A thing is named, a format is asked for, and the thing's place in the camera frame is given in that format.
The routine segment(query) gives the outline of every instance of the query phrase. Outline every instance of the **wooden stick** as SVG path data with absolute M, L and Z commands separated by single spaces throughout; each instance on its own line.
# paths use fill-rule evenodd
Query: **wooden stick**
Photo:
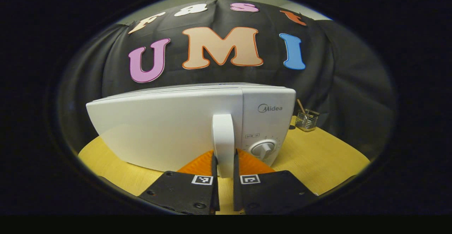
M 297 99 L 298 105 L 300 106 L 300 108 L 302 109 L 302 112 L 306 115 L 305 109 L 303 109 L 303 105 L 300 102 L 300 100 Z

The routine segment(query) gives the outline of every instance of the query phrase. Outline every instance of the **midea logo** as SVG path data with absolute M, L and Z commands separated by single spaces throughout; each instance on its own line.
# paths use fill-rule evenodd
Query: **midea logo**
M 263 104 L 259 105 L 259 107 L 257 107 L 257 110 L 261 113 L 270 112 L 273 110 L 282 110 L 282 109 L 283 109 L 282 107 L 276 107 L 276 106 L 270 107 L 265 103 L 263 103 Z

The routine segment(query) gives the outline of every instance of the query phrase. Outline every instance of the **metal pen holder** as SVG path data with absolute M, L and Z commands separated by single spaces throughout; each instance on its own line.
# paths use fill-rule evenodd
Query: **metal pen holder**
M 320 113 L 313 110 L 305 109 L 305 113 L 299 112 L 295 121 L 295 126 L 305 132 L 312 131 L 316 128 L 315 124 Z

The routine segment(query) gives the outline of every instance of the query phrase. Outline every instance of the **wooden table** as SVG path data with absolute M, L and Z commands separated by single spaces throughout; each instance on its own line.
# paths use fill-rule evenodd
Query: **wooden table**
M 123 162 L 100 137 L 87 144 L 79 158 L 96 175 L 136 196 L 162 174 Z M 321 128 L 310 132 L 295 128 L 288 131 L 272 168 L 289 170 L 313 193 L 321 195 L 358 174 L 368 164 L 369 160 L 363 154 Z M 239 214 L 233 210 L 232 179 L 219 177 L 218 191 L 221 211 L 217 214 Z

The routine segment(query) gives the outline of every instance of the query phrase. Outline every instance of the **cutout letter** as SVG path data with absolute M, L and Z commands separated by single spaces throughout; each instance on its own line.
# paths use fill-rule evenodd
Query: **cutout letter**
M 134 33 L 135 31 L 138 31 L 138 30 L 144 28 L 147 23 L 153 22 L 158 16 L 162 16 L 163 14 L 165 14 L 165 12 L 161 12 L 159 14 L 156 14 L 154 16 L 147 17 L 144 20 L 141 20 L 140 23 L 137 26 L 135 26 L 134 29 L 130 30 L 129 34 Z
M 197 5 L 185 7 L 185 8 L 182 8 L 176 14 L 174 14 L 174 16 L 179 17 L 179 16 L 186 15 L 189 13 L 203 12 L 203 11 L 207 10 L 206 6 L 207 6 L 207 4 L 197 4 Z
M 185 69 L 199 69 L 207 67 L 210 62 L 203 56 L 207 50 L 219 65 L 226 62 L 227 57 L 235 48 L 236 55 L 231 59 L 232 64 L 238 66 L 258 66 L 263 60 L 257 53 L 254 28 L 233 28 L 225 39 L 221 39 L 213 30 L 207 27 L 189 28 L 182 31 L 189 36 L 189 58 L 182 64 Z
M 306 65 L 302 60 L 302 50 L 300 49 L 300 38 L 291 36 L 289 34 L 281 33 L 279 37 L 286 43 L 287 60 L 284 61 L 284 66 L 293 70 L 303 70 Z
M 165 46 L 170 42 L 169 38 L 159 40 L 150 45 L 154 49 L 154 67 L 145 72 L 142 70 L 142 54 L 145 47 L 135 49 L 129 53 L 130 75 L 138 83 L 151 82 L 157 79 L 165 68 Z
M 238 12 L 259 12 L 259 9 L 255 5 L 247 3 L 233 3 L 231 4 L 231 10 Z
M 297 16 L 291 12 L 288 12 L 288 11 L 280 11 L 280 12 L 286 14 L 287 18 L 289 18 L 293 22 L 296 22 L 300 25 L 306 25 L 306 23 L 302 22 L 302 19 L 299 16 Z

